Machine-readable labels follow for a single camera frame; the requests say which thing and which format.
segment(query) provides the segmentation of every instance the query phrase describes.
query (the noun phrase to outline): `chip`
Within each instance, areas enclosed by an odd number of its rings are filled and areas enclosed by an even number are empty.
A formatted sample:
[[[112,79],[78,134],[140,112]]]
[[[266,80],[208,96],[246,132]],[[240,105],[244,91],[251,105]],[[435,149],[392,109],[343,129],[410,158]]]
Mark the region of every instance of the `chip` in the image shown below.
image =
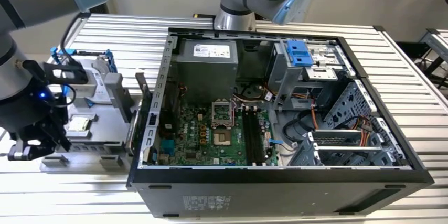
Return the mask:
[[[186,159],[196,159],[196,152],[187,152]]]

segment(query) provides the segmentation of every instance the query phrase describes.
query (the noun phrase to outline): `slotted aluminum surface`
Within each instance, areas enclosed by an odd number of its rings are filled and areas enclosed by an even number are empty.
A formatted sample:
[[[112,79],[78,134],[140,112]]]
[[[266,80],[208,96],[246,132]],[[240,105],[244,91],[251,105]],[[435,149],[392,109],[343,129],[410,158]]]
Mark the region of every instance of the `slotted aluminum surface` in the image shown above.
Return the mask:
[[[78,26],[70,40],[71,48],[88,51],[111,49],[119,72],[124,75],[124,86],[138,93],[134,80],[136,71],[144,71],[150,85],[154,86],[156,82],[167,28],[210,29],[212,20],[92,15]],[[436,183],[366,217],[218,218],[172,222],[448,223],[447,101],[412,67],[388,35],[379,33],[371,26],[304,23],[278,26],[259,22],[258,30],[343,36],[347,39]],[[0,153],[6,153],[10,146],[8,136],[4,136]],[[39,161],[12,163],[7,162],[7,157],[0,157],[0,202],[7,206],[0,209],[0,221],[171,222],[152,219],[139,194],[127,191],[126,179],[127,174],[44,174],[39,172]]]

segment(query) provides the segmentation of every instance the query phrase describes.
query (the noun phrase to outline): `sticker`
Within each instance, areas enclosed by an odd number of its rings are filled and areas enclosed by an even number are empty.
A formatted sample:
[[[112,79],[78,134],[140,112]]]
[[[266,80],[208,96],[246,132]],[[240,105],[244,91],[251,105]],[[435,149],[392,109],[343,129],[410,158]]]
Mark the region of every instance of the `sticker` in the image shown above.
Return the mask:
[[[231,58],[231,46],[228,45],[195,45],[194,56]]]
[[[232,196],[184,196],[186,210],[228,210]]]
[[[264,99],[270,102],[272,99],[272,93],[268,91],[267,95],[264,96]]]

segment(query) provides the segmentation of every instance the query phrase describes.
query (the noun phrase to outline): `green circuit board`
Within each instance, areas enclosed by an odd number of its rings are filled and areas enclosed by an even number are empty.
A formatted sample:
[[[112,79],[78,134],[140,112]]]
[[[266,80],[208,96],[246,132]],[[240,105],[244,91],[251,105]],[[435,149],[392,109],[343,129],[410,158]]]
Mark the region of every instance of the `green circuit board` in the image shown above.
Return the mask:
[[[184,106],[180,110],[175,154],[170,156],[170,165],[247,166],[242,113],[242,109],[235,110],[234,127],[231,130],[212,129],[212,107]],[[260,125],[260,141],[263,141],[263,144],[267,144],[264,139],[266,132],[263,131],[270,131],[272,135],[267,111],[260,111],[258,118],[260,124],[263,123]],[[224,133],[227,134],[226,140],[220,142],[215,138],[220,134],[224,137]],[[271,151],[272,156],[266,159],[266,165],[268,166],[278,165],[275,147],[271,148]]]

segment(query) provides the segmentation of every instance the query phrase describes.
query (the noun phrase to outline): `blue connector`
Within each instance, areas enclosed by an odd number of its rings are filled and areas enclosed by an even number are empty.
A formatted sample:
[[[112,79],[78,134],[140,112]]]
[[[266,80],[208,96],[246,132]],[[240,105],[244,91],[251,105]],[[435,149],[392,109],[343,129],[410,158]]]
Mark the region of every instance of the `blue connector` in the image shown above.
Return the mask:
[[[162,149],[164,153],[168,153],[171,156],[175,155],[175,140],[163,140]]]
[[[308,52],[307,44],[303,41],[288,40],[287,52],[292,59],[291,64],[296,67],[311,67],[315,63]]]
[[[110,61],[110,69],[112,73],[118,73],[118,66],[115,65],[115,59],[114,59],[114,54],[110,49],[106,50],[104,55]]]
[[[274,140],[272,138],[270,139],[270,143],[272,144],[283,144],[284,142],[282,140]]]
[[[66,48],[66,51],[71,56],[74,56],[74,54],[76,53],[75,49]],[[58,47],[52,47],[51,48],[51,57],[54,58],[54,60],[58,64],[62,64],[62,61],[60,61],[60,58],[59,58],[59,56],[62,56],[62,55],[64,55],[63,51],[58,50]]]

